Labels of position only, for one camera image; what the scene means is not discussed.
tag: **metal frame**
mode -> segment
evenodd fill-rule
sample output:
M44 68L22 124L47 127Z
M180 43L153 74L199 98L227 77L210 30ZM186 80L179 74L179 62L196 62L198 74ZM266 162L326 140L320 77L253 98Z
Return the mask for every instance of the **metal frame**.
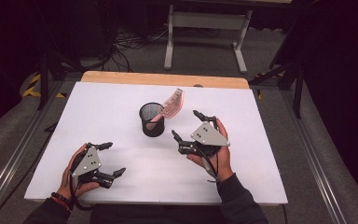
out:
M243 60L241 48L251 17L252 10L246 11L245 15L221 15L210 13L174 12L173 5L170 5L170 13L168 16L168 43L167 51L165 53L164 69L169 70L172 68L173 27L193 27L239 30L240 36L236 42L233 42L232 46L241 73L246 73L247 68Z
M43 117L45 117L49 106L53 102L57 93L60 91L62 83L63 83L62 81L56 81L53 84L53 86L51 87L51 95L46 101L46 104L43 106L42 109L37 110L36 113L34 114L34 117L30 125L25 131L25 134L23 135L22 139L17 145L13 155L7 162L6 167L3 169L2 173L0 174L0 201L11 179L13 178L14 174L17 172L17 169L19 168L20 163L25 156L25 153L27 152L29 146L31 145L36 130L38 129Z
M333 222L336 224L347 223L344 215L342 214L341 208L337 202L336 196L334 195L331 184L324 173L322 165L319 163L318 157L316 156L315 150L313 149L312 143L308 137L307 131L301 121L296 116L295 111L292 109L292 97L290 96L289 91L281 91L282 98L285 102L285 105L289 111L290 117L293 119L298 134L301 138L305 157L310 165L313 176L315 177L316 184L321 191L322 197L326 204L327 210L332 218Z

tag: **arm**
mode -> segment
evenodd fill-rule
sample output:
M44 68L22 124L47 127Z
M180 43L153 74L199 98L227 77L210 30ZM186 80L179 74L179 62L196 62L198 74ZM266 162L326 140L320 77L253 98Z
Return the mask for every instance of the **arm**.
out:
M63 198L70 201L71 199L71 190L69 185L69 170L72 166L72 162L74 162L77 154L85 150L86 144L84 144L69 161L68 166L65 168L62 174L62 182L58 190L56 191ZM80 197L83 193L97 189L100 187L98 183L90 182L87 184L83 184L76 190L76 197ZM71 211L74 205L72 203L64 203L62 200L56 197L47 198L39 207L37 207L23 222L24 224L31 223L41 223L41 224L49 224L49 223L66 223L69 216L71 215Z
M218 183L217 191L222 198L221 209L228 223L268 223L251 192L243 187L235 174Z
M219 119L217 127L219 132L228 139L226 129ZM200 157L189 154L187 158L203 167ZM228 147L221 147L216 155L211 157L211 162L218 171L220 182L217 183L217 191L222 199L221 209L226 221L228 223L268 223L263 210L254 201L251 192L243 187L233 173Z

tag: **black sleeve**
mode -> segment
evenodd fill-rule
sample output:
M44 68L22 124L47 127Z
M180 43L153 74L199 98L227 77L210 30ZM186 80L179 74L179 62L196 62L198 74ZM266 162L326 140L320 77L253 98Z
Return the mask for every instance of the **black sleeve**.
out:
M47 198L25 219L23 224L66 223L70 215L71 212L67 211L62 205Z
M217 191L222 199L221 209L227 223L269 223L251 192L243 187L235 174L219 183Z

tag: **wooden table edge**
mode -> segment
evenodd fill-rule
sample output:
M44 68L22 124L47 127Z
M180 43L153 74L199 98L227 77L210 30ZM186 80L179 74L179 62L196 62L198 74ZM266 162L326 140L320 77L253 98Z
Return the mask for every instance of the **wooden table edge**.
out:
M83 74L81 81L187 87L201 85L202 87L207 88L249 89L248 81L242 77L205 77L152 73L88 71Z

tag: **table leg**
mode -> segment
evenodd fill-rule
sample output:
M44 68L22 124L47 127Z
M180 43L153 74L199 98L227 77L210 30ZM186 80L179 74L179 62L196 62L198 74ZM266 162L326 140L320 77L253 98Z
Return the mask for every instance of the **table leg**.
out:
M243 18L243 23L241 26L241 32L240 32L240 38L237 42L232 43L232 46L234 48L235 56L237 58L237 63L240 68L241 73L246 73L248 70L245 65L245 61L243 60L241 48L243 44L243 39L245 38L246 31L249 27L249 22L251 21L252 17L252 10L249 10L246 12L246 16Z
M170 5L170 14L168 16L168 43L167 51L165 52L164 69L169 70L172 67L172 54L173 54L173 5Z

